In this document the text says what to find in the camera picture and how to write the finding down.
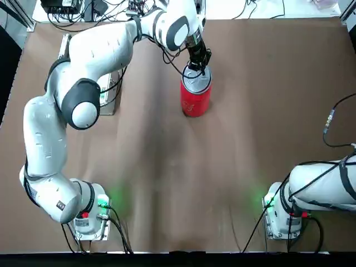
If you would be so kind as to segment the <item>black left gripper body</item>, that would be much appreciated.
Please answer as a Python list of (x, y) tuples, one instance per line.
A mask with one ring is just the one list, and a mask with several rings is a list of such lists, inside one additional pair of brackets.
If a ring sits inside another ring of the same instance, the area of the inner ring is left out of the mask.
[(194, 41), (193, 37), (186, 37), (186, 48), (189, 53), (189, 63), (207, 66), (211, 58), (211, 49), (206, 48), (202, 38)]

